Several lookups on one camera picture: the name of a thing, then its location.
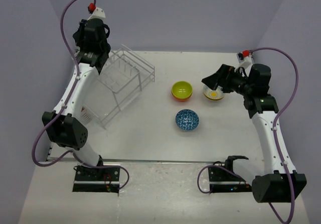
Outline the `cream floral patterned bowl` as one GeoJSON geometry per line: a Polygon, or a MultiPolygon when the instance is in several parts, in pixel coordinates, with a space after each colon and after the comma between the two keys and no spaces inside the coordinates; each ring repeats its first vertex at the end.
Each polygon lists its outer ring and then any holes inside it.
{"type": "Polygon", "coordinates": [[[211,98],[207,95],[204,95],[206,99],[210,100],[210,101],[219,101],[222,100],[224,98],[224,96],[220,97],[220,98],[211,98]]]}

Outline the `lime green bowl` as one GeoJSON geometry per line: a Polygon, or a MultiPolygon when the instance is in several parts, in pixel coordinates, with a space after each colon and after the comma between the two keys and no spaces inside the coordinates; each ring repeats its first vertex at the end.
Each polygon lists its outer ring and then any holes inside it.
{"type": "Polygon", "coordinates": [[[172,85],[171,93],[177,97],[186,98],[193,94],[193,87],[186,81],[178,81],[172,85]]]}

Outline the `orange plastic bowl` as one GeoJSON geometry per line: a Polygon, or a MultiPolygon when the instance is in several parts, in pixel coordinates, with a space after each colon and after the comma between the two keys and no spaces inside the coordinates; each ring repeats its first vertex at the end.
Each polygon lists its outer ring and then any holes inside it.
{"type": "Polygon", "coordinates": [[[186,98],[181,98],[181,97],[175,96],[175,95],[172,93],[172,97],[174,98],[175,101],[178,101],[178,102],[186,102],[186,101],[188,101],[188,100],[192,97],[192,94],[189,95],[189,96],[186,97],[186,98]]]}

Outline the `blue triangle patterned bowl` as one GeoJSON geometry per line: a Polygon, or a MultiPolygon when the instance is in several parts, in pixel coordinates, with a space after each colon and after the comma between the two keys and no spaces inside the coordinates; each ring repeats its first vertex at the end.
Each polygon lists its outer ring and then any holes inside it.
{"type": "Polygon", "coordinates": [[[175,116],[175,123],[183,131],[193,131],[199,125],[199,116],[191,109],[183,109],[175,116]]]}

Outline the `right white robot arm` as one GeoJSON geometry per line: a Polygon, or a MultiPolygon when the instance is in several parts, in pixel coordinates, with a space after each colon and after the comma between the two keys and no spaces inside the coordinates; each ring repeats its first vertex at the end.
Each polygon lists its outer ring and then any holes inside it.
{"type": "Polygon", "coordinates": [[[244,179],[258,203],[290,203],[299,196],[307,180],[297,172],[287,152],[277,119],[281,111],[268,93],[270,79],[271,69],[263,64],[252,65],[248,76],[223,64],[216,73],[203,78],[202,83],[211,90],[220,87],[224,93],[236,92],[243,96],[262,149],[263,168],[245,156],[229,156],[225,161],[225,177],[244,179]]]}

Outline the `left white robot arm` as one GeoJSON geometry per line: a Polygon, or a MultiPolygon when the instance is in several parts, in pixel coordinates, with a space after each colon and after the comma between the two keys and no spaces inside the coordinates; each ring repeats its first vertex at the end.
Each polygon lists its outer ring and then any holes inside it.
{"type": "Polygon", "coordinates": [[[110,52],[107,42],[110,29],[101,19],[82,20],[73,34],[79,52],[74,55],[73,76],[55,108],[42,115],[49,140],[71,152],[93,180],[104,175],[101,156],[87,142],[88,130],[80,121],[84,100],[101,73],[110,52]]]}

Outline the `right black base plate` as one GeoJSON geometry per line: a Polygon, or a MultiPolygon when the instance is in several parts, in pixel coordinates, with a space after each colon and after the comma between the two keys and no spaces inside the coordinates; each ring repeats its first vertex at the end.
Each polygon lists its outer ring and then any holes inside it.
{"type": "Polygon", "coordinates": [[[250,184],[221,168],[208,168],[211,193],[252,192],[250,184]]]}

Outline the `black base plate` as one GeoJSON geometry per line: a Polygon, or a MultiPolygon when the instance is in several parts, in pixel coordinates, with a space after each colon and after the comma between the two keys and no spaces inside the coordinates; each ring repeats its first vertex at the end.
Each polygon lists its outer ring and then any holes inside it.
{"type": "Polygon", "coordinates": [[[250,184],[221,168],[208,168],[211,193],[252,192],[250,184]]]}
{"type": "Polygon", "coordinates": [[[91,169],[74,166],[73,192],[119,193],[120,168],[91,169]]]}

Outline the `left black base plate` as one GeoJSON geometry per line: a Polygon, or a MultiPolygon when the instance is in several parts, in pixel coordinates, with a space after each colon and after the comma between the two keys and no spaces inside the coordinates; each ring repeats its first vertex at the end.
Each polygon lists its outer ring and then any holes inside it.
{"type": "Polygon", "coordinates": [[[91,169],[74,166],[73,192],[119,193],[120,168],[91,169]]]}

